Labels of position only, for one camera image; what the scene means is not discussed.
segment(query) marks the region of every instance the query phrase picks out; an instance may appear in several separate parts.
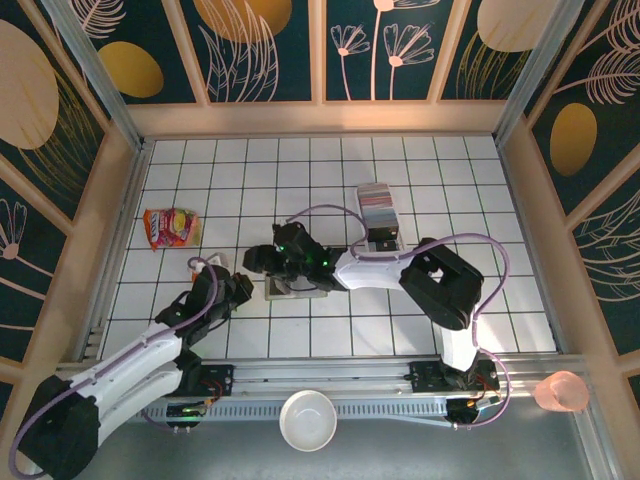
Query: red snack bag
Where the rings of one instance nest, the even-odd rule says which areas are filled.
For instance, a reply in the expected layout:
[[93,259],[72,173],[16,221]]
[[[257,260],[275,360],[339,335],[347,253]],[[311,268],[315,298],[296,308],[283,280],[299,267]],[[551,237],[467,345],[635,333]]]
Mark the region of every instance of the red snack bag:
[[198,215],[182,208],[146,210],[144,229],[154,251],[156,248],[198,247],[202,239]]

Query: yellow circle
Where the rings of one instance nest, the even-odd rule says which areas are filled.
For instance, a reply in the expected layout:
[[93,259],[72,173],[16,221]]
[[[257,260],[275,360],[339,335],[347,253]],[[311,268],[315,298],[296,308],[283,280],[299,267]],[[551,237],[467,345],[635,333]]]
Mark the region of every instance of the yellow circle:
[[482,0],[478,35],[499,52],[524,52],[538,44],[560,0]]
[[36,42],[0,20],[0,138],[24,149],[39,148],[58,121],[55,70]]
[[564,107],[551,129],[551,164],[560,175],[575,175],[589,161],[598,136],[598,122],[581,103]]
[[209,28],[232,42],[263,40],[263,35],[260,31],[256,33],[255,25],[250,21],[251,12],[258,28],[262,17],[274,37],[284,30],[291,17],[291,0],[194,0],[194,3]]
[[164,77],[160,65],[145,50],[129,42],[113,42],[98,52],[116,88],[137,98],[160,93]]

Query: white bowl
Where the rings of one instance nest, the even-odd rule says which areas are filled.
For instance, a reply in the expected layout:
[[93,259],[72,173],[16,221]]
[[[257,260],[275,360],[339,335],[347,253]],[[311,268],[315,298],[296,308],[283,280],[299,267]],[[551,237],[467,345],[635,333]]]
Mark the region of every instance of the white bowl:
[[289,397],[280,412],[282,436],[296,450],[315,452],[333,438],[338,415],[320,392],[303,390]]

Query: flower illustration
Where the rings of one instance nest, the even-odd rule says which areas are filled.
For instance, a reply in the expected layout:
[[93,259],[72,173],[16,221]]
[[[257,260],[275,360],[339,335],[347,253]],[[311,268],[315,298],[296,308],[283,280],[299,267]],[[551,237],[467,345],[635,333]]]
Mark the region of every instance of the flower illustration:
[[433,48],[427,48],[431,43],[429,25],[417,27],[408,25],[398,37],[398,24],[384,27],[384,45],[387,48],[389,64],[395,67],[415,65],[433,60]]
[[376,99],[376,53],[378,51],[378,32],[380,31],[380,18],[382,12],[409,8],[432,7],[440,3],[440,0],[373,0],[373,5],[378,11],[376,24],[373,28],[373,49],[371,55],[371,100]]
[[371,49],[371,44],[365,42],[367,35],[362,30],[362,25],[354,27],[348,25],[344,30],[340,25],[331,27],[331,38],[340,55],[340,64],[342,66],[342,81],[344,82],[344,91],[347,94],[347,100],[351,100],[349,92],[349,82],[347,82],[347,72],[344,66],[344,57],[357,53],[364,53]]
[[5,260],[18,257],[20,240],[27,224],[27,207],[20,202],[13,205],[13,214],[9,202],[0,199],[0,254]]

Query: black mounting plate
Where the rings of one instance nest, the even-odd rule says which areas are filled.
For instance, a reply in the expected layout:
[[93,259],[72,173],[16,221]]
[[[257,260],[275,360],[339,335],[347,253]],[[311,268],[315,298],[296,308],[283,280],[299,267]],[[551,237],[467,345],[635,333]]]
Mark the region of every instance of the black mounting plate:
[[228,397],[231,395],[233,388],[233,369],[233,365],[201,365],[198,381],[192,389],[178,388],[167,395],[167,397],[208,398],[211,397],[211,388],[209,385],[213,385],[214,387],[220,385],[223,388],[222,395],[220,396]]
[[[473,382],[464,391],[470,393],[482,392],[485,387],[478,380],[478,374],[494,390],[500,390],[500,381],[496,372],[496,366],[491,360],[478,360],[473,370]],[[450,385],[443,374],[442,363],[439,360],[411,362],[409,374],[405,380],[411,382],[413,393],[447,393],[460,392],[459,387]]]

